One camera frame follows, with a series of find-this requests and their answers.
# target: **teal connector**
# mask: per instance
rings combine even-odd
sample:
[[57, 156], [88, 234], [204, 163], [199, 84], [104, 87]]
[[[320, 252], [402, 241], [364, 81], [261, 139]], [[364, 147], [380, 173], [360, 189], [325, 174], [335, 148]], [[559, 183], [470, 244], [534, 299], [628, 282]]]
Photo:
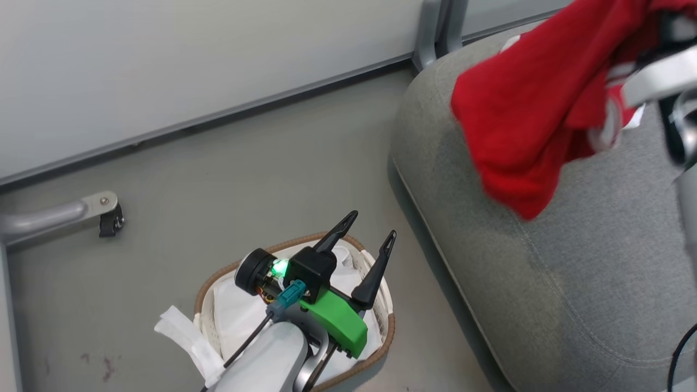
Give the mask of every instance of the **teal connector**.
[[281, 294], [278, 294], [276, 301], [266, 306], [266, 314], [271, 315], [271, 319], [277, 322], [286, 312], [286, 309], [298, 302], [304, 295], [307, 286], [301, 280], [294, 280], [290, 286], [286, 287]]

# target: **chair caster wheel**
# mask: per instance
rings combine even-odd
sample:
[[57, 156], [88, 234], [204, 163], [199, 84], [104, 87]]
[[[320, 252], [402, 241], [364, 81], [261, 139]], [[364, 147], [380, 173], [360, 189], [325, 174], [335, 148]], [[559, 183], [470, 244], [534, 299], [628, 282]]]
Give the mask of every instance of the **chair caster wheel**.
[[121, 228], [123, 228], [124, 222], [125, 219], [123, 217], [121, 205], [116, 204], [116, 208], [99, 216], [99, 237], [116, 236], [116, 233], [120, 232]]

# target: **white wall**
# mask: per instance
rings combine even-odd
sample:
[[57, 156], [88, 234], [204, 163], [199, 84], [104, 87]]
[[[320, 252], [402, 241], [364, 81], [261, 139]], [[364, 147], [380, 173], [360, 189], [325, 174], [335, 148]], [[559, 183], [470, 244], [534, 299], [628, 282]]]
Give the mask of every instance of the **white wall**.
[[413, 51], [421, 0], [2, 0], [0, 183]]

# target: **green 3d-printed part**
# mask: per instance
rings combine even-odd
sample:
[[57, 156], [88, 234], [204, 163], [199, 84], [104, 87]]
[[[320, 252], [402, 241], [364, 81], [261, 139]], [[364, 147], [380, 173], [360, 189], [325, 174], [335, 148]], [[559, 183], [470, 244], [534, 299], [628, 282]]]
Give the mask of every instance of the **green 3d-printed part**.
[[360, 356], [368, 341], [368, 327], [340, 296], [324, 289], [315, 303], [300, 300], [300, 305], [312, 313], [343, 350], [350, 351], [353, 358]]

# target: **gray chair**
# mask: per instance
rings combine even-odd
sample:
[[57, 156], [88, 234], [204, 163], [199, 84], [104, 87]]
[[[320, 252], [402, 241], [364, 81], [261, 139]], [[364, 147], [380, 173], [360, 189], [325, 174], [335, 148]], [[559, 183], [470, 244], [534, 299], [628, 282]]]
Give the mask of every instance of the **gray chair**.
[[[529, 24], [479, 40], [418, 75], [392, 158], [510, 384], [527, 391], [658, 392], [697, 322], [671, 165], [655, 108], [614, 151], [565, 166], [524, 222], [483, 192], [450, 112], [457, 76]], [[694, 372], [685, 347], [676, 382]]]

